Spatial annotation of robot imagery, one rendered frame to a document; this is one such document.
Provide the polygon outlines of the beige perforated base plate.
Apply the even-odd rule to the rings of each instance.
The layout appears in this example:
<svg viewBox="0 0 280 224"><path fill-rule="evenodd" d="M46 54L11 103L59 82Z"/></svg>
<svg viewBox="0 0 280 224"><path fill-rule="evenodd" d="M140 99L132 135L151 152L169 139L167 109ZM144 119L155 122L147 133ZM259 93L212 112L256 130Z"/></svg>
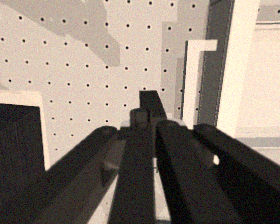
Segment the beige perforated base plate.
<svg viewBox="0 0 280 224"><path fill-rule="evenodd" d="M41 92L50 167L157 90L180 119L185 41L209 0L0 0L0 90Z"/></svg>

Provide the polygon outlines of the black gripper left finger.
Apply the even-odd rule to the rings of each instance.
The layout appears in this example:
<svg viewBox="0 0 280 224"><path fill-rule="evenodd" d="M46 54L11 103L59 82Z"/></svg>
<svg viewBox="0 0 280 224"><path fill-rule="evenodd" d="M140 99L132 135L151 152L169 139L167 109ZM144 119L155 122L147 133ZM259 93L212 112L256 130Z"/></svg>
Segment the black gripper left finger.
<svg viewBox="0 0 280 224"><path fill-rule="evenodd" d="M95 129L1 207L0 224L88 224L117 175L107 224L156 224L148 90L129 113L120 130Z"/></svg>

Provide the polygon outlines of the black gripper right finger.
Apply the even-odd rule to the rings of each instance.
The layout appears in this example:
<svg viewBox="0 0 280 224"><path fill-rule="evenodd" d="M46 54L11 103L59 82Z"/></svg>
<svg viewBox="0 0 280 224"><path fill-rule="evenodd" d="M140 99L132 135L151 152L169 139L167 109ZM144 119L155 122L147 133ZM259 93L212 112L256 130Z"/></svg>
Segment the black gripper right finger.
<svg viewBox="0 0 280 224"><path fill-rule="evenodd" d="M171 224L280 224L279 164L215 126L167 118L157 90L148 93Z"/></svg>

